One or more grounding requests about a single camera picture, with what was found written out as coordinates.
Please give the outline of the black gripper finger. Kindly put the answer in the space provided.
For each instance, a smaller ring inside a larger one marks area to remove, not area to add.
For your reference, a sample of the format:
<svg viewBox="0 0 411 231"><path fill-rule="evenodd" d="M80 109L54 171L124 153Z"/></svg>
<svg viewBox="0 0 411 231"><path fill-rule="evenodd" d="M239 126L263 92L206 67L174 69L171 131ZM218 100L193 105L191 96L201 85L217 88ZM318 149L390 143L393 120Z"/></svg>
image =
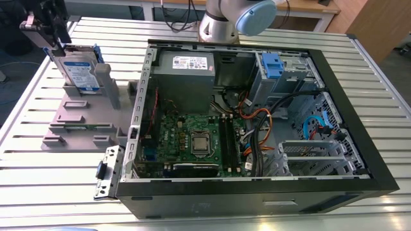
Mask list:
<svg viewBox="0 0 411 231"><path fill-rule="evenodd" d="M56 43L56 48L54 48L52 53L56 57L64 57L64 44L71 43L71 37L68 34L67 22L60 16L52 19L52 30L54 30L54 40Z"/></svg>

